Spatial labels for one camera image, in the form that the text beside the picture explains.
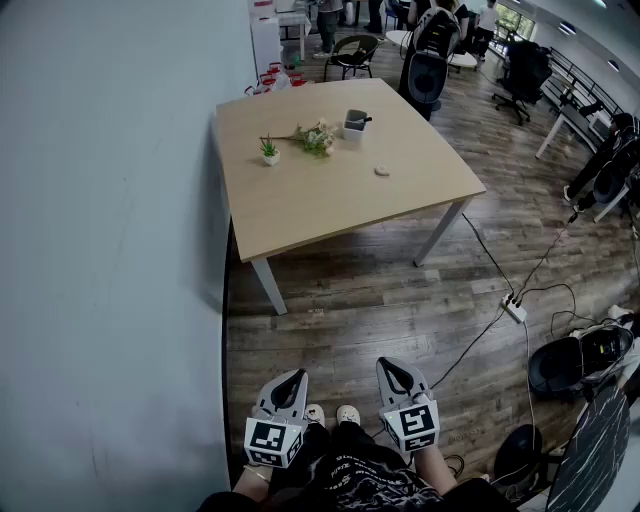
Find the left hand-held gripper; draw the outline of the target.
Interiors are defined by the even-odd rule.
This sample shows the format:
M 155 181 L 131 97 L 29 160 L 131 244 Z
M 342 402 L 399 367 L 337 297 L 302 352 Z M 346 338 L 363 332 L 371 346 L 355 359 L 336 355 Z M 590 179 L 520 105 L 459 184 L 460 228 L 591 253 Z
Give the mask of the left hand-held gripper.
M 307 429 L 303 419 L 307 393 L 308 374 L 302 369 L 285 372 L 261 388 L 258 404 L 246 420 L 244 451 L 251 465 L 287 469 L 292 464 Z

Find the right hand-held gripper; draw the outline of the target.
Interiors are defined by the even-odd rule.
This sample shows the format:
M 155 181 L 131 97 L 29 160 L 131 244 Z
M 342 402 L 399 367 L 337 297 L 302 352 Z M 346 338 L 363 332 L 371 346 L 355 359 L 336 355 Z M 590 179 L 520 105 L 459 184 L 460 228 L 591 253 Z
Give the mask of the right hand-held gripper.
M 397 358 L 380 357 L 376 374 L 383 402 L 379 417 L 400 452 L 436 444 L 438 406 L 422 372 Z

